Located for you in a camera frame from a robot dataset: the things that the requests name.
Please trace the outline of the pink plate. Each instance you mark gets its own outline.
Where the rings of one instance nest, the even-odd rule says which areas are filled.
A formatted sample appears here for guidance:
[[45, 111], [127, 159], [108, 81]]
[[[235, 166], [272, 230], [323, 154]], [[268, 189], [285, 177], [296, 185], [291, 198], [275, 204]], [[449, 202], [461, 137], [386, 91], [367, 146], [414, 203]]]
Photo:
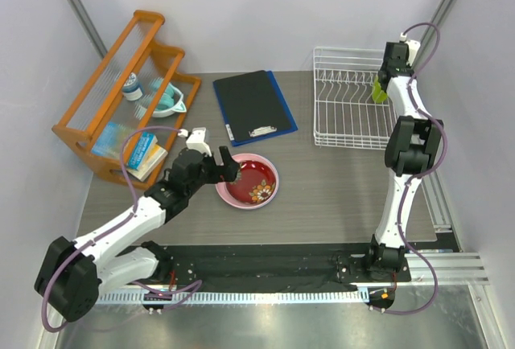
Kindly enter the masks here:
[[250, 154], [250, 153], [236, 154], [233, 156], [233, 159], [238, 163], [243, 159], [258, 160], [260, 162], [264, 162], [267, 166], [269, 166], [273, 170], [275, 177], [277, 178], [277, 187], [276, 187], [275, 193], [273, 193], [273, 195], [266, 202], [264, 202], [262, 204], [258, 204], [257, 206], [243, 204], [243, 203], [239, 203], [238, 201], [236, 201], [234, 198], [232, 198], [229, 195], [227, 188], [225, 186], [226, 183], [218, 183], [216, 185], [217, 194], [220, 196], [220, 198], [222, 200], [224, 200], [230, 206], [238, 208], [238, 209], [242, 209], [242, 210], [254, 210], [254, 209], [258, 209], [258, 208], [261, 208], [261, 207], [264, 207], [265, 205], [267, 205], [276, 196], [276, 194], [278, 193], [278, 188], [279, 188], [279, 175], [278, 175], [278, 171], [277, 171], [276, 167], [274, 166], [274, 164], [269, 159], [267, 159], [261, 155]]

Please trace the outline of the red floral plate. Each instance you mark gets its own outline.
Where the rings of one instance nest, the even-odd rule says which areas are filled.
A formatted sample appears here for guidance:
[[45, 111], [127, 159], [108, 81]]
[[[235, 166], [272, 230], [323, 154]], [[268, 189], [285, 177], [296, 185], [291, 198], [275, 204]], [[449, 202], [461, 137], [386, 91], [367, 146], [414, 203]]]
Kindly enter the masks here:
[[229, 195], [239, 203], [257, 206], [275, 193], [277, 178], [264, 162], [243, 159], [239, 162], [236, 179], [225, 186]]

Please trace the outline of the lime green plate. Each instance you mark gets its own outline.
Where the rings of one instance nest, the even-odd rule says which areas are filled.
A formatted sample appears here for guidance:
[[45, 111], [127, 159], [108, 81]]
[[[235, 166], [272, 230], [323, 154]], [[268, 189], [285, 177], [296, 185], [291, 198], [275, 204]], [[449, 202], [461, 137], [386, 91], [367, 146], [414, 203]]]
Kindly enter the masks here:
[[375, 104], [383, 104], [388, 100], [388, 94], [382, 89], [381, 83], [376, 76], [372, 88], [372, 100]]

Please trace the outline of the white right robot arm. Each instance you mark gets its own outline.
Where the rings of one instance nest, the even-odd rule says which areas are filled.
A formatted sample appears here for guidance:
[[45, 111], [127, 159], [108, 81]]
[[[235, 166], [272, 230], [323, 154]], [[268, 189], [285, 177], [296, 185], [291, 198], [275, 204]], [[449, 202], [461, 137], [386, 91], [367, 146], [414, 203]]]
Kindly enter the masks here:
[[398, 115], [385, 148], [389, 187], [381, 221], [363, 261], [367, 277], [388, 281], [405, 266], [406, 228], [421, 174], [434, 166], [441, 141], [438, 126], [427, 117], [413, 78], [420, 42], [388, 42], [373, 86], [373, 100], [388, 99]]

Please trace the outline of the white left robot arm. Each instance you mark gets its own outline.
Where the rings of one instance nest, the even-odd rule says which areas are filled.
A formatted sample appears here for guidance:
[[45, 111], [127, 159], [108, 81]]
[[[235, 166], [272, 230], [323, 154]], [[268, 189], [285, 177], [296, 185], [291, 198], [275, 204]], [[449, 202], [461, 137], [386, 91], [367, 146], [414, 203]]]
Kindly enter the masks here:
[[45, 328], [53, 309], [66, 322], [84, 317], [97, 299], [138, 280], [164, 283], [173, 259], [153, 241], [128, 247], [140, 237], [161, 228], [185, 210], [191, 197], [206, 184], [235, 181], [240, 165], [225, 146], [222, 163], [197, 150], [184, 149], [162, 179], [147, 189], [136, 204], [97, 230], [75, 240], [61, 236], [49, 245], [35, 291], [43, 298], [41, 317]]

